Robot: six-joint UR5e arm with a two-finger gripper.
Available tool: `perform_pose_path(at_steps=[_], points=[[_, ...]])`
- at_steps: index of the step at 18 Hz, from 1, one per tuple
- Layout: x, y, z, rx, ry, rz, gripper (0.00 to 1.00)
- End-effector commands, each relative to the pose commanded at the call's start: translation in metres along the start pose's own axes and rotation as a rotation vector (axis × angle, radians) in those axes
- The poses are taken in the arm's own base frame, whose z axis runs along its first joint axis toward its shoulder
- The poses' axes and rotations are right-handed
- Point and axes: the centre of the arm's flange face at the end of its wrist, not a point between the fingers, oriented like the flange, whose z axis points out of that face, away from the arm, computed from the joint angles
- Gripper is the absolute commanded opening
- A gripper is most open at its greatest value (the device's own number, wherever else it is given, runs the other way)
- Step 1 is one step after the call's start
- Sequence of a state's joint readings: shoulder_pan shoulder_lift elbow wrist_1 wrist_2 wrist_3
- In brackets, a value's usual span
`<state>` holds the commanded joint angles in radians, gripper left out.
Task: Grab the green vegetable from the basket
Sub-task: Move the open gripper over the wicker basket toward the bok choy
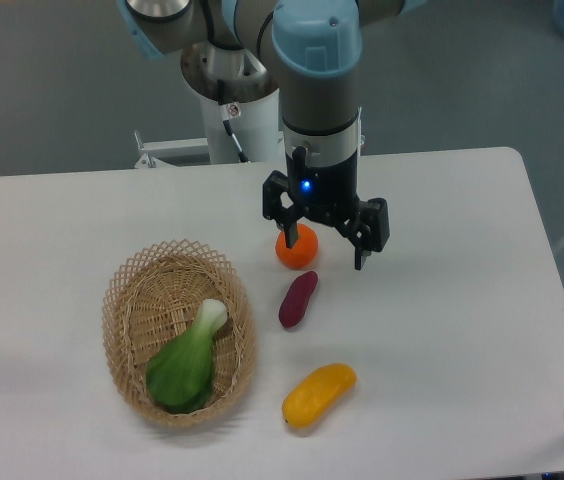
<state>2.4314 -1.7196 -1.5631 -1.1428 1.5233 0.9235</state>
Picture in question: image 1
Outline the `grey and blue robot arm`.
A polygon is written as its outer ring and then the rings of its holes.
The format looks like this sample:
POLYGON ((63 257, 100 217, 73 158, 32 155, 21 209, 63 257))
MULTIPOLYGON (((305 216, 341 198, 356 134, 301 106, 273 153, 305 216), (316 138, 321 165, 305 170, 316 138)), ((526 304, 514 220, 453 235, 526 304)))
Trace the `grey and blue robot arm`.
POLYGON ((212 107, 211 158, 268 161, 284 144, 284 171, 262 187, 262 213, 288 246, 301 219, 331 227, 362 266, 390 236, 384 199, 357 194, 361 108, 357 67, 366 25, 406 1, 121 1, 141 52, 176 52, 188 87, 212 107))

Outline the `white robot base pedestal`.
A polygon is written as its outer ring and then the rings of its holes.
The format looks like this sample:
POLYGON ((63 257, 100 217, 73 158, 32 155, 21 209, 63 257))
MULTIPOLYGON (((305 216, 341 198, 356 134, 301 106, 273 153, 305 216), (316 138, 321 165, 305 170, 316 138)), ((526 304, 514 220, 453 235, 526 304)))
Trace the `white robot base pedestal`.
POLYGON ((182 52, 180 66, 199 100, 211 163, 282 158, 279 90, 253 54, 201 42, 182 52))

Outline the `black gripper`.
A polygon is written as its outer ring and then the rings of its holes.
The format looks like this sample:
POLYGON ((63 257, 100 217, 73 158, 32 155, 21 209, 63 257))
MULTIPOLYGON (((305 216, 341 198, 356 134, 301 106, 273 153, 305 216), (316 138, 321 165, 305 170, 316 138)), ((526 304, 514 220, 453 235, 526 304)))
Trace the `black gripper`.
POLYGON ((271 172, 262 185, 262 215, 284 233, 288 249, 299 238, 296 205, 313 222, 335 224, 340 235, 353 245, 354 268, 360 271, 372 253, 383 251, 390 237, 388 203, 383 198, 359 200, 357 154, 324 167, 310 166, 310 159, 309 150, 298 146, 287 158, 288 178, 280 171, 271 172), (282 196, 289 192, 296 205, 285 207, 282 196))

